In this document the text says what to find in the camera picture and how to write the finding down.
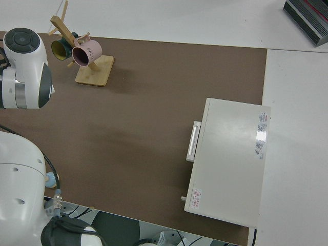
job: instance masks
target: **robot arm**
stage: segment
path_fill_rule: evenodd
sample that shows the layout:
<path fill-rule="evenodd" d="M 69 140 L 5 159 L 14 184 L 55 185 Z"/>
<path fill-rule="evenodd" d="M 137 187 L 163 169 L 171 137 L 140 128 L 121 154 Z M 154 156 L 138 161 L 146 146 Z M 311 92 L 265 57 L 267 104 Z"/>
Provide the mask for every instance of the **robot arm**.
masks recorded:
<path fill-rule="evenodd" d="M 41 38 L 30 29 L 15 28 L 6 33 L 3 45 L 0 108 L 41 108 L 54 93 Z M 0 128 L 12 132 L 0 131 L 0 245 L 106 246 L 89 224 L 60 213 L 61 198 L 54 204 L 54 217 L 47 217 L 42 152 L 17 133 Z M 60 196 L 56 191 L 55 198 Z"/>
<path fill-rule="evenodd" d="M 54 88 L 42 39 L 30 29 L 15 28 L 3 45 L 10 66 L 0 70 L 0 108 L 43 107 Z"/>

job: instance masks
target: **wooden peg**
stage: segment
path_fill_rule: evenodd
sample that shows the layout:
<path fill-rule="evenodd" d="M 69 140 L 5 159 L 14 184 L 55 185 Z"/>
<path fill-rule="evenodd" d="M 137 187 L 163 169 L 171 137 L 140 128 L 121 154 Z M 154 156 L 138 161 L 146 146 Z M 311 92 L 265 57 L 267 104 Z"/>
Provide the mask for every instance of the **wooden peg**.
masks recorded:
<path fill-rule="evenodd" d="M 51 35 L 54 34 L 56 31 L 58 31 L 58 28 L 55 28 L 55 29 L 51 30 L 50 32 L 48 32 L 48 35 L 51 36 Z"/>
<path fill-rule="evenodd" d="M 96 63 L 90 63 L 88 65 L 88 67 L 92 70 L 92 71 L 100 71 L 100 68 L 97 66 Z"/>
<path fill-rule="evenodd" d="M 67 10 L 67 6 L 68 6 L 68 0 L 65 1 L 65 4 L 64 4 L 64 9 L 63 9 L 63 12 L 61 13 L 61 20 L 64 21 L 64 18 L 65 18 L 65 14 L 66 14 L 66 10 Z"/>
<path fill-rule="evenodd" d="M 75 63 L 75 61 L 73 60 L 73 61 L 71 61 L 68 65 L 67 65 L 67 67 L 68 68 L 70 68 L 70 67 L 72 67 L 73 65 L 74 65 L 74 63 Z"/>
<path fill-rule="evenodd" d="M 74 44 L 74 39 L 75 37 L 73 34 L 68 30 L 68 28 L 65 26 L 64 22 L 58 17 L 58 16 L 53 16 L 51 18 L 51 23 L 58 28 L 58 31 L 63 35 L 64 39 L 70 44 L 71 47 L 75 47 Z"/>

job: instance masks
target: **label sticker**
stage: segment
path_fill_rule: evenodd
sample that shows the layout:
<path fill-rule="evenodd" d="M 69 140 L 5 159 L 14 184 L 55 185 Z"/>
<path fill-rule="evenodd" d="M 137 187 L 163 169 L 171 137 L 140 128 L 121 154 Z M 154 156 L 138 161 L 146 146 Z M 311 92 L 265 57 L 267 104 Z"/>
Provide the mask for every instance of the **label sticker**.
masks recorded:
<path fill-rule="evenodd" d="M 265 154 L 265 142 L 267 141 L 267 127 L 269 116 L 266 113 L 259 115 L 259 123 L 257 126 L 256 143 L 255 143 L 255 156 L 263 160 Z"/>
<path fill-rule="evenodd" d="M 194 193 L 191 201 L 192 209 L 199 209 L 201 194 L 202 194 L 201 189 L 194 189 Z"/>

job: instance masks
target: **cable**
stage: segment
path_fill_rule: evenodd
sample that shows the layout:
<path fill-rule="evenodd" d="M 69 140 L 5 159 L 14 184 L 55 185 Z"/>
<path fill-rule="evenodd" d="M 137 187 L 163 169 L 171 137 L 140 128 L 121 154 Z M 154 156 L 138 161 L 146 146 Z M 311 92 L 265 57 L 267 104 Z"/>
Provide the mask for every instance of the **cable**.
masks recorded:
<path fill-rule="evenodd" d="M 18 135 L 18 136 L 21 136 L 23 137 L 22 135 L 20 135 L 19 133 L 11 130 L 10 128 L 8 127 L 5 127 L 3 125 L 0 124 L 0 128 L 4 129 L 5 131 L 7 132 L 10 132 L 12 134 L 15 134 L 15 135 Z M 60 190 L 60 182 L 59 182 L 59 179 L 58 179 L 58 175 L 57 175 L 57 172 L 56 172 L 56 169 L 55 167 L 53 166 L 53 164 L 51 163 L 50 159 L 46 156 L 46 154 L 44 152 L 42 152 L 43 154 L 43 157 L 45 158 L 46 162 L 48 163 L 48 165 L 50 166 L 54 176 L 55 176 L 55 180 L 56 180 L 56 185 L 57 185 L 57 189 Z"/>
<path fill-rule="evenodd" d="M 254 237 L 253 237 L 252 246 L 255 245 L 255 241 L 256 241 L 256 233 L 257 233 L 257 230 L 255 229 L 255 230 L 254 230 Z"/>
<path fill-rule="evenodd" d="M 85 215 L 92 211 L 92 210 L 89 210 L 89 211 L 88 210 L 89 210 L 89 208 L 85 209 L 81 214 L 77 215 L 76 217 L 73 217 L 73 219 L 80 218 L 82 215 Z"/>
<path fill-rule="evenodd" d="M 47 237 L 46 235 L 44 235 L 45 230 L 50 230 L 49 241 L 50 242 L 53 241 L 53 238 L 52 238 L 53 230 L 56 230 L 56 228 L 59 227 L 59 228 L 64 229 L 67 232 L 97 236 L 101 240 L 103 246 L 107 246 L 105 239 L 98 232 L 86 231 L 84 227 L 68 221 L 67 220 L 68 218 L 72 219 L 67 215 L 66 216 L 64 215 L 62 218 L 53 217 L 49 221 L 49 223 L 46 225 L 46 227 L 44 228 L 42 235 L 41 235 L 42 239 Z"/>
<path fill-rule="evenodd" d="M 190 245 L 193 245 L 195 242 L 197 242 L 198 240 L 200 240 L 200 239 L 202 239 L 203 237 L 199 237 L 199 238 L 197 238 L 195 241 L 193 241 L 191 244 L 189 244 L 189 246 Z"/>
<path fill-rule="evenodd" d="M 80 205 L 77 205 L 76 208 L 74 208 L 74 210 L 73 210 L 71 213 L 69 213 L 67 216 L 69 216 L 69 215 L 71 215 L 72 213 L 74 213 L 74 212 L 78 209 L 78 207 L 80 207 Z"/>
<path fill-rule="evenodd" d="M 140 239 L 138 242 L 135 242 L 134 244 L 133 244 L 133 246 L 140 246 L 140 245 L 143 245 L 143 244 L 145 244 L 145 243 L 147 243 L 147 242 L 151 242 L 151 240 L 150 239 Z"/>
<path fill-rule="evenodd" d="M 181 239 L 181 242 L 182 242 L 183 246 L 186 246 L 185 243 L 184 243 L 184 241 L 183 241 L 183 239 L 182 239 L 182 237 L 181 237 L 181 234 L 179 233 L 179 231 L 177 231 L 177 232 L 178 232 L 178 234 L 179 234 L 179 237 L 180 237 L 180 239 Z"/>

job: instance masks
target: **brown table surface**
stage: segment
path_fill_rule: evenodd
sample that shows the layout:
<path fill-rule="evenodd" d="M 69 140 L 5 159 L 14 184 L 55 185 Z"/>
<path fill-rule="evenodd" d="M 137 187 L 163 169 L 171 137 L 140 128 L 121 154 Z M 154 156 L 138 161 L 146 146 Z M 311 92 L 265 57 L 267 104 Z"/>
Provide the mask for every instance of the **brown table surface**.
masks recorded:
<path fill-rule="evenodd" d="M 248 228 L 185 212 L 181 196 L 206 98 L 261 104 L 266 49 L 95 38 L 115 57 L 107 85 L 95 87 L 74 81 L 71 59 L 53 56 L 57 35 L 41 37 L 55 94 L 40 110 L 1 110 L 0 122 L 48 155 L 63 199 L 246 245 Z"/>

